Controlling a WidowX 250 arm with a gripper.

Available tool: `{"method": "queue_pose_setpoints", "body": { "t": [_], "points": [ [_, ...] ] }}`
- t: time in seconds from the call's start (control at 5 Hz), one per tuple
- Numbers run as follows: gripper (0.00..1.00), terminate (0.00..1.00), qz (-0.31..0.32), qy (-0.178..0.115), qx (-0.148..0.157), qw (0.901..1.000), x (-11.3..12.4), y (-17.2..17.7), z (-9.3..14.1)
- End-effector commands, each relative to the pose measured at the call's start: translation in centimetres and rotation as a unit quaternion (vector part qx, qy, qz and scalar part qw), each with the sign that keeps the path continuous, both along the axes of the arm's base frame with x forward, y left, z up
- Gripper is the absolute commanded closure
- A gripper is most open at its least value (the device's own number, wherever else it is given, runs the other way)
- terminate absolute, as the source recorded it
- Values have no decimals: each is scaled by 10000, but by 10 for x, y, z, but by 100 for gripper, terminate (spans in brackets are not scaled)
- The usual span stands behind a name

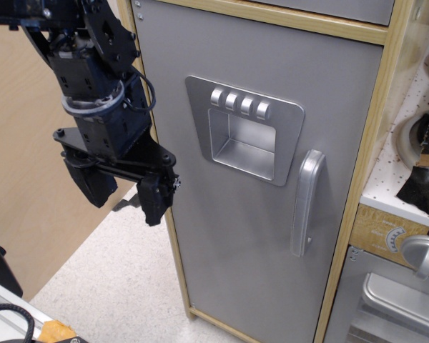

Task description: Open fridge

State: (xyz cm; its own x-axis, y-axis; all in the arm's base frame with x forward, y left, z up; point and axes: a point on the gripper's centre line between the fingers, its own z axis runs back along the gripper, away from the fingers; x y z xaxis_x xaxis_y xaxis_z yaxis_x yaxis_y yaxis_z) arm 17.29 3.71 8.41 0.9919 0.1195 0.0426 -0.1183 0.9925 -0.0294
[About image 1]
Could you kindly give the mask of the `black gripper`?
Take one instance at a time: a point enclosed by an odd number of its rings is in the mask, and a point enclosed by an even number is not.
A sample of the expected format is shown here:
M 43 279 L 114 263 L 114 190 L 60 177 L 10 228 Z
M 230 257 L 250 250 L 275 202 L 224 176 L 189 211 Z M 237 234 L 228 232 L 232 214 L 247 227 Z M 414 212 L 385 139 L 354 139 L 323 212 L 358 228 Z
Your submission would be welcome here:
M 178 176 L 175 156 L 151 136 L 149 112 L 119 106 L 71 115 L 76 126 L 57 129 L 53 138 L 62 145 L 64 163 L 82 194 L 101 208 L 117 190 L 117 178 L 133 181 L 145 222 L 160 224 L 172 206 Z

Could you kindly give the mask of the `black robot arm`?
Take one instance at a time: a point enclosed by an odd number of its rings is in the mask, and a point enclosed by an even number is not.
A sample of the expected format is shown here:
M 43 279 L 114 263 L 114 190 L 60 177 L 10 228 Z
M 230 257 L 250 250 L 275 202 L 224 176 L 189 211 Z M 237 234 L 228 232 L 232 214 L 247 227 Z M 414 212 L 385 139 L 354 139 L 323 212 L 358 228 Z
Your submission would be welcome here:
M 84 196 L 101 207 L 117 179 L 130 180 L 146 223 L 158 225 L 179 177 L 175 156 L 151 136 L 155 90 L 134 68 L 135 34 L 107 1 L 0 1 L 0 25 L 22 29 L 59 82 L 76 125 L 53 137 Z

